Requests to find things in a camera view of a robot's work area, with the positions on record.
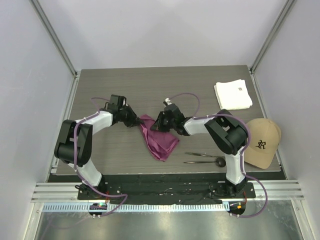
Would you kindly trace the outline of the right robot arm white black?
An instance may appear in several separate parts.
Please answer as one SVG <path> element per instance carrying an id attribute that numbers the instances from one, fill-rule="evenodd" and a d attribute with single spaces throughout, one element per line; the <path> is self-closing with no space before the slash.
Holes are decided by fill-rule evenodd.
<path id="1" fill-rule="evenodd" d="M 228 110 L 202 117 L 186 117 L 174 103 L 165 106 L 150 127 L 152 131 L 175 130 L 181 136 L 209 134 L 216 146 L 224 153 L 226 162 L 225 195 L 236 198 L 243 193 L 247 183 L 244 168 L 244 151 L 250 133 L 241 119 Z"/>

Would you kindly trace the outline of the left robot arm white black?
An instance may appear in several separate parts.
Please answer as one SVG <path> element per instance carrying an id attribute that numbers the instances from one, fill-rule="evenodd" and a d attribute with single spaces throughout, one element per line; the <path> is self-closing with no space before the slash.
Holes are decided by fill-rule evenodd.
<path id="1" fill-rule="evenodd" d="M 91 159 L 93 136 L 117 123 L 131 128 L 140 126 L 144 121 L 127 104 L 115 109 L 101 108 L 82 119 L 64 120 L 54 148 L 54 156 L 73 168 L 81 179 L 79 189 L 88 191 L 97 200 L 108 194 L 105 178 Z"/>

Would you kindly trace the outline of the magenta cloth napkin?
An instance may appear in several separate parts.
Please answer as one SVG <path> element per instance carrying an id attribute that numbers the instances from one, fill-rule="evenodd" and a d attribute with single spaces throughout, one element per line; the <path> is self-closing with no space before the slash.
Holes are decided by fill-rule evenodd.
<path id="1" fill-rule="evenodd" d="M 150 154 L 157 161 L 165 162 L 180 140 L 170 132 L 151 130 L 155 120 L 147 114 L 140 117 L 143 123 L 140 125 L 141 133 Z"/>

